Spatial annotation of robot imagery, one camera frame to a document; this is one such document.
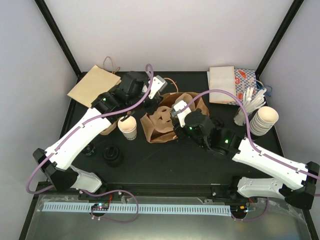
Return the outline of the single pulp cup carrier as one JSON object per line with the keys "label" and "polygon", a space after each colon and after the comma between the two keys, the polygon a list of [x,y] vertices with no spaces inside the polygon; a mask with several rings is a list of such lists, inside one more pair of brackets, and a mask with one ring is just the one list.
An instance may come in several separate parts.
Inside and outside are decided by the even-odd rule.
{"label": "single pulp cup carrier", "polygon": [[173,92],[163,95],[163,100],[153,115],[149,116],[154,129],[162,134],[172,132],[173,124],[171,111],[174,104],[183,100],[187,104],[192,100],[192,95],[187,92]]}

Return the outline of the white paper cup black print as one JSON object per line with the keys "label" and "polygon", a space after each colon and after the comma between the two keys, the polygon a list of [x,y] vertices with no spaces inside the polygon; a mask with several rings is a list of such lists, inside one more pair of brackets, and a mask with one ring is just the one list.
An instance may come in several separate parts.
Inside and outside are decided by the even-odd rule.
{"label": "white paper cup black print", "polygon": [[133,116],[121,117],[117,126],[127,140],[132,141],[137,137],[137,121]]}

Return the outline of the brown kraft paper bag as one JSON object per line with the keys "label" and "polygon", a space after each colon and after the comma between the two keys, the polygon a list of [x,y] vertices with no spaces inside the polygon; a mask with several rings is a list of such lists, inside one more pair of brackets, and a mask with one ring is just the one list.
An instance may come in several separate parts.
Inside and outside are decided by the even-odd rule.
{"label": "brown kraft paper bag", "polygon": [[[188,93],[192,95],[192,99],[198,95],[196,92],[178,92],[175,93]],[[157,132],[152,125],[152,122],[149,118],[150,114],[145,114],[141,119],[141,125],[145,134],[145,138],[149,143],[166,143],[172,140],[175,140],[177,136],[175,135],[174,130],[167,133]]]}

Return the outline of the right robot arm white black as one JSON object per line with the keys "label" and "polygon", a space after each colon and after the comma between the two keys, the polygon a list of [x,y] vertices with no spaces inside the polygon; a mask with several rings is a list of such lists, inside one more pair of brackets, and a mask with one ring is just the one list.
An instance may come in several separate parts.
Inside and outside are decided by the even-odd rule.
{"label": "right robot arm white black", "polygon": [[316,196],[320,166],[300,163],[277,155],[227,128],[216,126],[201,110],[172,111],[170,118],[178,138],[189,138],[215,158],[230,159],[253,167],[268,178],[234,177],[228,187],[228,198],[234,202],[243,197],[265,197],[285,200],[293,207],[310,210]]}

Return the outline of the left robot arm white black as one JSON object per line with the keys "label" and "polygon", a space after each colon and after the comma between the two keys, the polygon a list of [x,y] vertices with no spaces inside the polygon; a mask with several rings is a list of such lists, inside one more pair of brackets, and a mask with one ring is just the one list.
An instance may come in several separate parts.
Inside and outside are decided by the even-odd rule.
{"label": "left robot arm white black", "polygon": [[144,109],[148,114],[154,113],[166,85],[162,77],[153,76],[151,72],[127,72],[119,84],[97,96],[84,116],[61,139],[45,150],[37,148],[33,152],[37,168],[59,192],[81,189],[97,200],[103,199],[107,186],[95,173],[73,166],[73,161],[97,135],[119,118],[126,117],[127,112]]}

